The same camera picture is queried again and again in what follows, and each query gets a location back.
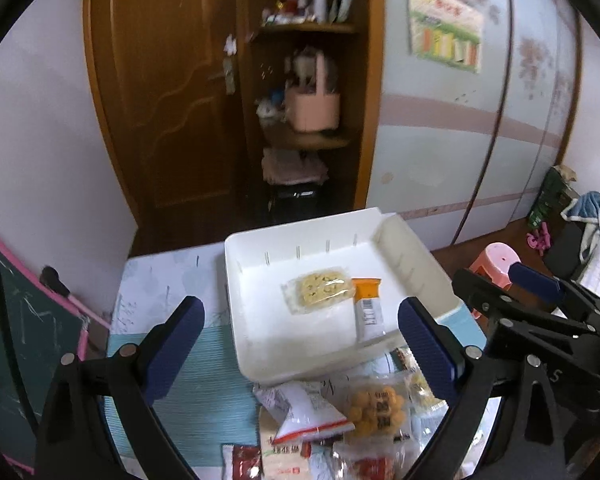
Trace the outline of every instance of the black cable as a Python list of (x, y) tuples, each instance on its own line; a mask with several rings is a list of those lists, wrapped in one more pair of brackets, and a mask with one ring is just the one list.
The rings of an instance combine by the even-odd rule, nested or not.
[(38, 433), (38, 420), (36, 413), (33, 411), (33, 407), (29, 402), (29, 396), (22, 380), (20, 373), (20, 367), (18, 366), (18, 358), (16, 356), (15, 348), (13, 347), (13, 339), (11, 338), (11, 324), (9, 322), (9, 313), (7, 312), (7, 300), (4, 295), (4, 285), (2, 284), (2, 274), (0, 273), (0, 336), (2, 337), (2, 343), (4, 344), (4, 353), (7, 356), (7, 363), (9, 365), (9, 372), (11, 373), (11, 380), (16, 388), (18, 394), (18, 401), (22, 407), (24, 417), (27, 419), (31, 431), (36, 435)]

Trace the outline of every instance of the pink stool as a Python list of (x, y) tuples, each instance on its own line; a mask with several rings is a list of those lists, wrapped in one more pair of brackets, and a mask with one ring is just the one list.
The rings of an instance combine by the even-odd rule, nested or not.
[[(476, 260), (471, 264), (469, 270), (485, 278), (503, 290), (511, 287), (509, 279), (509, 267), (519, 262), (520, 257), (511, 247), (501, 242), (487, 245)], [(475, 319), (480, 317), (477, 310), (473, 312)]]

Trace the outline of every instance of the blue gripper pad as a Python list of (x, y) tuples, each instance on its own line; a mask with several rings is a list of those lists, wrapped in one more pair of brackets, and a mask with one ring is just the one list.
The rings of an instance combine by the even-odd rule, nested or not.
[(560, 282), (541, 274), (521, 263), (509, 267), (509, 279), (512, 283), (528, 290), (550, 304), (559, 304), (564, 295)]
[(140, 343), (138, 368), (147, 405), (164, 398), (205, 325), (205, 307), (187, 296), (169, 319), (154, 326)]
[(464, 373), (464, 357), (451, 330), (438, 325), (418, 298), (400, 304), (398, 328), (433, 394), (453, 405), (458, 396), (456, 380)]

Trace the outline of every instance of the blue cloth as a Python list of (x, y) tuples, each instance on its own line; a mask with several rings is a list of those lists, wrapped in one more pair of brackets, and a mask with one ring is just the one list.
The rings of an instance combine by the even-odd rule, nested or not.
[(580, 243), (580, 261), (585, 262), (600, 242), (600, 193), (586, 192), (571, 202), (561, 215), (565, 220), (586, 224)]
[[(124, 343), (140, 344), (146, 334), (109, 337), (109, 356)], [(231, 326), (205, 328), (171, 390), (154, 402), (160, 423), (190, 466), (221, 466), (221, 444), (258, 443), (258, 417), (251, 383), (238, 370)], [(122, 456), (134, 456), (113, 400), (105, 415)]]

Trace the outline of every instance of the white container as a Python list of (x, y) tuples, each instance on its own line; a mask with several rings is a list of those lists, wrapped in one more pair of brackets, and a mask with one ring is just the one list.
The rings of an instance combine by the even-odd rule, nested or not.
[(317, 23), (327, 22), (327, 0), (314, 0), (314, 14)]
[[(440, 320), (462, 305), (451, 281), (398, 215), (377, 208), (229, 236), (224, 243), (238, 366), (249, 380), (279, 384), (355, 366), (404, 345), (398, 307), (417, 296)], [(381, 278), (386, 335), (356, 341), (353, 300), (291, 314), (282, 285), (343, 267), (352, 278)]]

